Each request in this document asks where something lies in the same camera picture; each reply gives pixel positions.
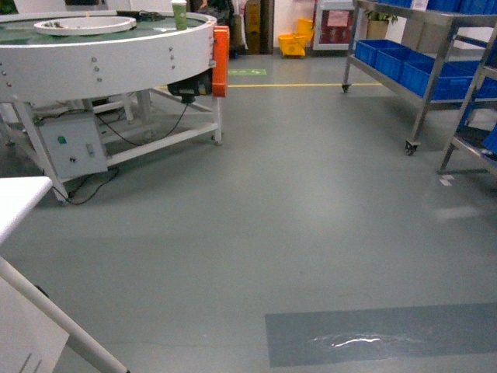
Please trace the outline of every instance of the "yellow mop bucket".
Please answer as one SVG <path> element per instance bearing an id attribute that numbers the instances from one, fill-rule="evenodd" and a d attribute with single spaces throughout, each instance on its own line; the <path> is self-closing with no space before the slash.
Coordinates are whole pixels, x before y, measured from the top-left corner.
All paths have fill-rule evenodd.
<path id="1" fill-rule="evenodd" d="M 299 18 L 297 20 L 297 33 L 305 36 L 305 41 L 311 41 L 314 35 L 314 23 L 312 19 Z"/>
<path id="2" fill-rule="evenodd" d="M 283 33 L 278 36 L 283 56 L 305 56 L 306 36 L 299 33 Z"/>

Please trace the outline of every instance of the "white table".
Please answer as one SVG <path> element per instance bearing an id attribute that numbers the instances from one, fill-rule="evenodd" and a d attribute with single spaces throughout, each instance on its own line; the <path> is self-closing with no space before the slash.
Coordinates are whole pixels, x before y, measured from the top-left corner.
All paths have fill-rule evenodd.
<path id="1" fill-rule="evenodd" d="M 51 185 L 48 177 L 0 179 L 0 245 Z M 51 373 L 66 343 L 102 373 L 129 373 L 0 256 L 0 372 Z"/>
<path id="2" fill-rule="evenodd" d="M 51 186 L 45 176 L 0 179 L 0 245 Z"/>

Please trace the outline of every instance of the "paper cup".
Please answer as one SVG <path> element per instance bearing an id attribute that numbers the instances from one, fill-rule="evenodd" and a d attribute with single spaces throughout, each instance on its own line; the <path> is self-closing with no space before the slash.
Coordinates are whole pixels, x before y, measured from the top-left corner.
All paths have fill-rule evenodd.
<path id="1" fill-rule="evenodd" d="M 186 30 L 186 0 L 171 0 L 177 30 Z"/>

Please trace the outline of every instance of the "yellow floor line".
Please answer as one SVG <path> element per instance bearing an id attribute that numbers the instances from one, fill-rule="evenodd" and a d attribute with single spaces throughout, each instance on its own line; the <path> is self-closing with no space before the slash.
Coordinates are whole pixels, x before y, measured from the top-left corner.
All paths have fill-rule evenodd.
<path id="1" fill-rule="evenodd" d="M 381 83 L 353 83 L 351 85 L 381 85 Z M 290 83 L 290 84 L 230 84 L 228 88 L 265 88 L 265 87 L 341 87 L 342 83 Z"/>

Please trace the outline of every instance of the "electrical control box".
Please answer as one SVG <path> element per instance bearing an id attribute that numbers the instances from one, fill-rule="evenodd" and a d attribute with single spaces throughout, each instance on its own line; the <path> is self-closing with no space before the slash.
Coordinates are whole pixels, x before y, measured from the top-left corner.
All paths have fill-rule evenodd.
<path id="1" fill-rule="evenodd" d="M 73 178 L 107 171 L 93 112 L 44 119 L 38 127 L 57 175 Z"/>

